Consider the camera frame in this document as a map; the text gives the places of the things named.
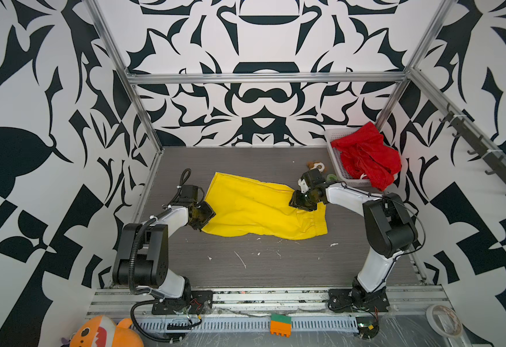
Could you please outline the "yellow shorts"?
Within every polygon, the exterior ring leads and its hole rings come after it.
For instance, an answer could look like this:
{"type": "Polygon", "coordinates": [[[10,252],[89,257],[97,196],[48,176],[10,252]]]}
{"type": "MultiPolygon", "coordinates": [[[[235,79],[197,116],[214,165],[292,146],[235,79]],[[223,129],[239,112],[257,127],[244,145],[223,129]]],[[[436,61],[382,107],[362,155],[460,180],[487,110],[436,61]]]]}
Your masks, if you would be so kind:
{"type": "Polygon", "coordinates": [[[215,217],[202,231],[218,237],[256,234],[294,241],[327,234],[326,206],[320,203],[313,212],[292,208],[293,193],[284,184],[217,172],[205,198],[215,217]]]}

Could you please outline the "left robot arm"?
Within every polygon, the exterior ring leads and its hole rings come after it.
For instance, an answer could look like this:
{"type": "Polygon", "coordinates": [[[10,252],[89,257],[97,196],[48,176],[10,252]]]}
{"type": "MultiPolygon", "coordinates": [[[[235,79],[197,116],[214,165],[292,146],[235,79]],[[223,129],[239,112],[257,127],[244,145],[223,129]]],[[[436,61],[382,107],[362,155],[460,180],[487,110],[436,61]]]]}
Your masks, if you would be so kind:
{"type": "Polygon", "coordinates": [[[179,309],[189,305],[189,279],[169,268],[169,238],[185,226],[200,231],[215,217],[201,193],[203,189],[198,186],[180,185],[176,199],[161,213],[144,223],[124,226],[112,269],[113,284],[179,309]]]}

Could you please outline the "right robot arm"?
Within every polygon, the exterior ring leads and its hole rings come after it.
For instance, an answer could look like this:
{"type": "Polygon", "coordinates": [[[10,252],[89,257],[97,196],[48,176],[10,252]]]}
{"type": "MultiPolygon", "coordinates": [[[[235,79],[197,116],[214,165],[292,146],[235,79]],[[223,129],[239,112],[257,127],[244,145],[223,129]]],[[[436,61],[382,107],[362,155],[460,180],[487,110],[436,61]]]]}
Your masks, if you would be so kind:
{"type": "Polygon", "coordinates": [[[344,182],[328,182],[317,169],[298,180],[289,205],[316,211],[318,205],[338,205],[364,217],[370,251],[347,294],[331,294],[330,307],[361,306],[383,298],[387,278],[396,261],[419,238],[407,207],[396,194],[381,195],[352,188],[344,182]]]}

